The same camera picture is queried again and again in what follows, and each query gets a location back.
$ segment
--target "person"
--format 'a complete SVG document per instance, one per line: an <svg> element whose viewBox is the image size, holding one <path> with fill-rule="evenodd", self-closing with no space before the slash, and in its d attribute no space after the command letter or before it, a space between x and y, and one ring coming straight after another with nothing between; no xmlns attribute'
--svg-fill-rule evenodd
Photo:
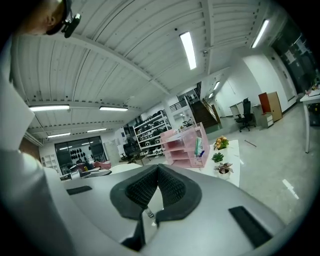
<svg viewBox="0 0 320 256"><path fill-rule="evenodd" d="M11 228L17 225L15 230L23 232L15 234L15 239L22 242L19 247L23 241L30 241L46 255L74 255L75 252L50 196L43 166L32 156L19 152L21 141L35 115L10 81L10 49L13 37L57 33L70 10L71 0L41 1L19 26L15 26L17 29L0 53L0 207L5 209L5 219Z"/></svg>

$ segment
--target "ceiling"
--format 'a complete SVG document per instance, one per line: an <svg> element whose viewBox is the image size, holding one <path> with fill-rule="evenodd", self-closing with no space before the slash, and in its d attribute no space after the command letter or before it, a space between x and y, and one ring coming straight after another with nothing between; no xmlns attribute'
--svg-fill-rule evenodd
<svg viewBox="0 0 320 256"><path fill-rule="evenodd" d="M71 107L37 112L28 131L46 139L123 126L191 81L228 67L232 50L252 43L265 6L258 0L73 0L82 19L71 38L13 41L13 81L25 102ZM186 31L193 70L179 37ZM100 111L101 105L129 110Z"/></svg>

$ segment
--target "staircase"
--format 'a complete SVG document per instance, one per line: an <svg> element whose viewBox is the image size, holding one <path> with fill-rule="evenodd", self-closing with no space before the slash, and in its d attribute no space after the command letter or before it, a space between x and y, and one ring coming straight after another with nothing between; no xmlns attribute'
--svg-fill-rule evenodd
<svg viewBox="0 0 320 256"><path fill-rule="evenodd" d="M217 120L210 114L201 101L191 104L191 108L196 123L202 123L205 129L218 124Z"/></svg>

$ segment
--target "floor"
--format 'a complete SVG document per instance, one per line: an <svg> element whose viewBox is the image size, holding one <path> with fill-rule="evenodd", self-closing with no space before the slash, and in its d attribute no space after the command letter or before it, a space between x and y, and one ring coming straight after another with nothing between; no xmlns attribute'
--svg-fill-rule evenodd
<svg viewBox="0 0 320 256"><path fill-rule="evenodd" d="M222 120L223 128L207 136L210 144L222 134L228 140L239 141L240 188L271 208L285 224L302 215L308 209L320 182L320 127L310 128L310 151L309 154L305 153L303 105L297 103L268 129L256 127L240 133L232 118ZM160 164L164 161L165 158L160 156L151 161L145 159L144 164ZM293 186L293 192L283 180ZM149 205L154 213L162 208L159 193L157 191ZM143 219L148 225L153 222L147 216Z"/></svg>

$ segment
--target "pink shelf organizer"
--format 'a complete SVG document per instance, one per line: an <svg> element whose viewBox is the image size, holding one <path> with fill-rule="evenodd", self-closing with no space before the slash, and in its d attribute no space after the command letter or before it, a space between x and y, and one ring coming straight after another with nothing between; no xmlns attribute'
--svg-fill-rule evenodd
<svg viewBox="0 0 320 256"><path fill-rule="evenodd" d="M160 144L169 165L182 168L202 168L205 166L210 145L202 123L190 126L178 134L168 130L160 134ZM202 157L195 157L196 138L202 138Z"/></svg>

